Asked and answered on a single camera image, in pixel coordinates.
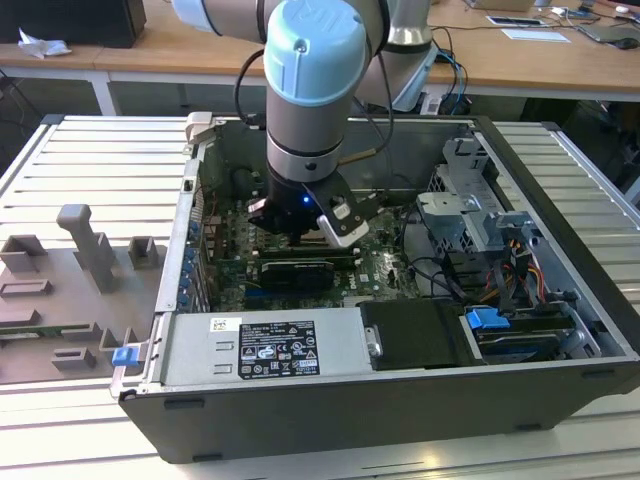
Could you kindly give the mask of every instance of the yellow wire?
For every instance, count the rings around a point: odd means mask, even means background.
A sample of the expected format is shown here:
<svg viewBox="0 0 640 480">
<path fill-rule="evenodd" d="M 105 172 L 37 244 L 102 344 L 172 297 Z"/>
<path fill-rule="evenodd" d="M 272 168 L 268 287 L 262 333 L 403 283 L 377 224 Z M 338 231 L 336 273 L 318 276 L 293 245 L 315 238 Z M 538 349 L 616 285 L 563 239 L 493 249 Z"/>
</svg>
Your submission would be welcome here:
<svg viewBox="0 0 640 480">
<path fill-rule="evenodd" d="M 509 275 L 507 277 L 507 279 L 505 280 L 505 284 L 507 285 L 507 287 L 510 287 L 510 283 L 511 280 L 513 280 L 513 276 Z M 500 290 L 495 288 L 493 290 L 491 290 L 491 292 L 489 292 L 487 295 L 485 295 L 484 297 L 482 297 L 480 299 L 480 302 L 486 302 L 487 300 L 491 300 L 493 297 L 495 297 L 496 295 L 498 295 L 500 293 Z"/>
</svg>

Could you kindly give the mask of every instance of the blue plastic tab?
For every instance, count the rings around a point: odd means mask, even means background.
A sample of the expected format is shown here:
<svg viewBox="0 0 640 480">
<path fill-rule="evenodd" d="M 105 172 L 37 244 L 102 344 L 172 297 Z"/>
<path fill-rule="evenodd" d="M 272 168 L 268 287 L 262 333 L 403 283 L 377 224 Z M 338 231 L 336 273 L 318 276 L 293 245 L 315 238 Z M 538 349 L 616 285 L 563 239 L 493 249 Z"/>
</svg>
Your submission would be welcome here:
<svg viewBox="0 0 640 480">
<path fill-rule="evenodd" d="M 138 367 L 140 362 L 140 347 L 120 347 L 113 352 L 111 364 L 114 367 Z"/>
<path fill-rule="evenodd" d="M 509 328 L 511 324 L 505 317 L 498 315 L 497 308 L 474 308 L 466 315 L 473 330 L 476 328 Z"/>
<path fill-rule="evenodd" d="M 269 18 L 267 81 L 303 107 L 328 105 L 355 87 L 364 69 L 367 34 L 343 0 L 285 0 Z"/>
</svg>

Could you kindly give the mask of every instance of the power supply label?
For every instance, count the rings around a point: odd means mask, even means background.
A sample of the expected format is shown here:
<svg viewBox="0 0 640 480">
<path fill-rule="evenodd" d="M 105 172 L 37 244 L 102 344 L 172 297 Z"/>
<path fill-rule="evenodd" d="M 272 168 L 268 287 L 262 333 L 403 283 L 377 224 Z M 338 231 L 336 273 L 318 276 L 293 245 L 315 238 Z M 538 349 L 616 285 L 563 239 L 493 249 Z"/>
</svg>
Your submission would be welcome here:
<svg viewBox="0 0 640 480">
<path fill-rule="evenodd" d="M 238 375 L 243 380 L 320 375 L 312 321 L 243 323 L 239 357 Z"/>
</svg>

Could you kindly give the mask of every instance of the black plastic cover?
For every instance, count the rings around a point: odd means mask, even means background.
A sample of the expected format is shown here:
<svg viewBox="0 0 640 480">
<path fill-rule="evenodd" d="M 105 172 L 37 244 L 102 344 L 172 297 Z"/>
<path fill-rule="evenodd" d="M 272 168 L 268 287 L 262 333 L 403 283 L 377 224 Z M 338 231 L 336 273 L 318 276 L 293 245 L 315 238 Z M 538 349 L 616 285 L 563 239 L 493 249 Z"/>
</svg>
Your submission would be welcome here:
<svg viewBox="0 0 640 480">
<path fill-rule="evenodd" d="M 365 302 L 360 311 L 364 326 L 377 330 L 382 345 L 382 356 L 372 358 L 374 370 L 475 364 L 460 322 L 460 306 L 409 299 Z"/>
</svg>

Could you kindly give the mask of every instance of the slotted metal table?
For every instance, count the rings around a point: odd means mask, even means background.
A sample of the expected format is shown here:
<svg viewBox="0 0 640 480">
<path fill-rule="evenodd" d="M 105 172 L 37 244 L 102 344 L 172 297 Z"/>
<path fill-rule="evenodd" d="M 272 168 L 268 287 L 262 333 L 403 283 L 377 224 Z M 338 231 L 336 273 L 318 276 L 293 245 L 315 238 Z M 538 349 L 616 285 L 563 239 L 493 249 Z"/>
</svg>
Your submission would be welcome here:
<svg viewBox="0 0 640 480">
<path fill-rule="evenodd" d="M 0 240 L 37 232 L 47 247 L 68 246 L 54 226 L 59 207 L 72 201 L 92 205 L 92 222 L 112 244 L 131 235 L 167 242 L 190 154 L 184 121 L 68 116 L 41 126 L 0 180 Z M 638 212 L 562 133 L 540 124 L 497 126 L 638 309 Z M 499 183 L 514 207 L 524 207 Z M 600 399 L 551 431 L 170 465 L 110 397 L 109 382 L 0 386 L 0 477 L 640 478 L 640 390 Z"/>
</svg>

